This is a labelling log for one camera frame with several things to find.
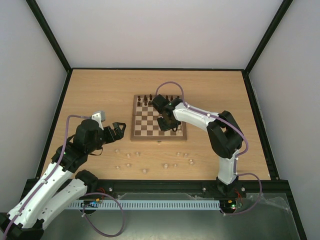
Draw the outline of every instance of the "chessboard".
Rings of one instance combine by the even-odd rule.
[[[133,97],[133,112],[131,124],[131,141],[186,141],[187,126],[182,122],[176,131],[161,131],[157,119],[161,117],[151,105],[154,94],[137,94]],[[171,101],[178,95],[166,95]]]

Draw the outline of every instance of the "white cable channel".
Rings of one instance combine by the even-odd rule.
[[[118,200],[123,210],[220,210],[218,200]],[[67,210],[82,210],[83,200],[71,203]],[[91,203],[86,210],[119,210],[113,200]]]

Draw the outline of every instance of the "cable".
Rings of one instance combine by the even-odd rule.
[[[125,223],[126,223],[126,216],[125,216],[125,212],[123,210],[123,208],[121,207],[121,204],[115,199],[113,198],[112,196],[106,194],[106,193],[102,193],[102,192],[90,192],[90,193],[87,193],[83,196],[90,196],[90,195],[102,195],[102,196],[105,196],[105,197],[108,197],[110,199],[112,199],[113,201],[115,201],[115,203],[119,206],[120,210],[121,210],[121,214],[122,214],[122,226],[121,226],[121,229],[114,235],[110,235],[110,234],[106,234],[106,233],[103,233],[102,231],[98,230],[94,225],[93,223],[89,220],[89,218],[87,217],[86,213],[85,213],[85,209],[86,207],[88,206],[85,205],[82,209],[82,213],[83,213],[83,217],[87,220],[87,222],[90,224],[90,226],[93,228],[93,230],[95,230],[98,234],[104,236],[104,237],[107,237],[107,238],[114,238],[114,237],[117,237],[119,236],[120,234],[122,234],[122,232],[124,231],[124,228],[125,228]]]
[[[65,133],[64,133],[64,140],[63,140],[63,145],[62,145],[62,150],[61,150],[61,154],[60,157],[55,165],[55,167],[52,169],[52,171],[48,174],[48,176],[44,179],[44,181],[48,181],[48,179],[55,173],[55,171],[57,170],[59,164],[62,161],[62,158],[64,156],[64,152],[66,149],[66,145],[67,145],[67,138],[68,138],[68,129],[69,129],[69,120],[70,118],[80,118],[80,119],[90,119],[89,116],[79,116],[79,115],[69,115],[66,118],[66,124],[65,124]],[[30,202],[30,200],[36,195],[36,193],[39,191],[39,189],[44,185],[44,183],[40,183],[38,185],[38,187],[30,194],[30,196],[25,200],[25,202],[21,205],[20,209],[18,212],[21,213],[21,211],[26,207],[26,205]],[[11,228],[12,224],[14,224],[15,220],[18,218],[18,215],[15,215],[12,220],[9,222],[8,226],[6,227],[4,233],[3,233],[3,237],[2,240],[6,240],[7,239],[7,234],[9,232],[9,229]]]
[[[162,83],[160,86],[158,86],[158,88],[157,88],[156,91],[155,91],[155,95],[157,95],[159,89],[160,89],[163,85],[166,85],[166,84],[174,84],[174,85],[177,85],[177,86],[180,88],[180,90],[181,90],[181,95],[182,95],[181,99],[182,99],[183,105],[184,105],[187,109],[190,109],[190,110],[192,110],[192,111],[194,111],[194,112],[196,112],[196,113],[198,113],[198,114],[204,115],[204,116],[206,116],[206,117],[207,117],[208,114],[209,114],[210,117],[212,117],[212,118],[214,118],[214,119],[217,119],[217,120],[219,120],[220,122],[228,125],[228,126],[229,126],[230,128],[232,128],[237,134],[240,135],[240,137],[241,137],[241,138],[243,139],[243,141],[245,142],[245,150],[243,150],[242,152],[240,152],[240,153],[238,153],[237,155],[235,155],[236,158],[239,157],[239,156],[242,155],[242,154],[245,154],[245,153],[248,151],[248,149],[249,149],[248,140],[247,140],[247,138],[245,137],[245,135],[244,135],[239,129],[237,129],[235,126],[233,126],[233,125],[232,125],[231,123],[229,123],[228,121],[222,119],[221,117],[218,117],[218,116],[216,116],[216,115],[212,115],[212,114],[210,114],[209,112],[200,111],[200,110],[198,110],[198,109],[195,109],[195,108],[193,108],[193,107],[190,107],[190,105],[188,105],[188,103],[185,101],[185,93],[184,93],[184,90],[183,90],[183,88],[181,87],[180,84],[176,83],[175,81],[166,81],[166,82]]]
[[[262,184],[261,184],[260,178],[259,178],[257,175],[255,175],[254,173],[250,173],[250,172],[238,174],[239,177],[245,176],[245,175],[252,175],[252,176],[254,176],[254,177],[258,180],[258,182],[259,182],[259,195],[258,195],[256,201],[254,202],[254,204],[253,204],[251,207],[249,207],[249,208],[246,209],[246,210],[240,211],[240,212],[225,213],[222,209],[220,209],[220,212],[223,213],[224,216],[233,216],[233,215],[240,215],[240,214],[247,213],[247,212],[249,212],[250,210],[252,210],[252,209],[257,205],[257,203],[260,201],[261,195],[262,195]]]

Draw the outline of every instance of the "gray metal surface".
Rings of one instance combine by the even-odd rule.
[[[115,239],[298,240],[291,211],[285,207],[285,195],[266,196],[252,211],[237,216],[212,210],[126,210],[125,230]],[[81,215],[79,210],[63,211],[45,230],[42,240],[105,240]],[[115,234],[121,227],[118,210],[98,210],[89,218],[107,234]]]

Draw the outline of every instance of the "metal frame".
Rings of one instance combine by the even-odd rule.
[[[65,71],[67,72],[67,77],[64,82],[62,93],[52,120],[51,128],[48,134],[47,141],[42,153],[41,160],[36,172],[36,176],[33,179],[29,179],[26,182],[25,188],[22,192],[23,198],[30,189],[35,185],[41,176],[46,157],[48,154],[49,146],[56,128],[56,124],[59,118],[59,114],[62,108],[62,104],[68,89],[70,78],[73,72],[73,69],[91,69],[91,70],[148,70],[148,71],[241,71],[246,91],[248,94],[249,102],[252,108],[253,117],[261,141],[263,153],[265,156],[266,164],[270,174],[271,180],[262,180],[262,188],[264,193],[285,193],[292,210],[293,218],[298,230],[300,239],[307,239],[302,222],[299,217],[297,206],[293,198],[289,183],[287,180],[280,180],[277,166],[270,148],[268,137],[266,134],[264,122],[262,120],[260,109],[257,103],[257,99],[249,78],[249,73],[253,69],[269,40],[271,39],[273,33],[277,29],[277,26],[281,22],[281,19],[284,17],[288,8],[290,7],[293,0],[283,0],[280,5],[277,13],[275,14],[272,22],[270,23],[268,29],[266,30],[263,38],[261,39],[257,49],[252,55],[247,67],[245,69],[223,69],[223,68],[127,68],[127,67],[110,67],[110,68],[86,68],[86,67],[75,67],[71,68],[68,63],[63,51],[61,50],[54,34],[52,33],[44,15],[42,14],[37,2],[35,0],[26,0],[30,9],[32,10],[35,18],[39,22],[43,32],[48,38],[49,42],[52,45],[55,53],[60,59]],[[64,185],[61,186],[61,189],[64,188],[71,180],[68,180]],[[246,189],[248,193],[258,193],[259,192],[259,183],[256,180],[241,180],[239,181]],[[168,180],[168,181],[158,181],[158,180],[99,180],[98,186],[103,187],[104,189],[112,188],[110,194],[117,196],[118,194],[124,193],[187,193],[190,195],[198,195],[200,197],[207,198],[216,198],[217,200],[222,200],[219,194],[214,190],[216,181],[201,181],[201,180]]]

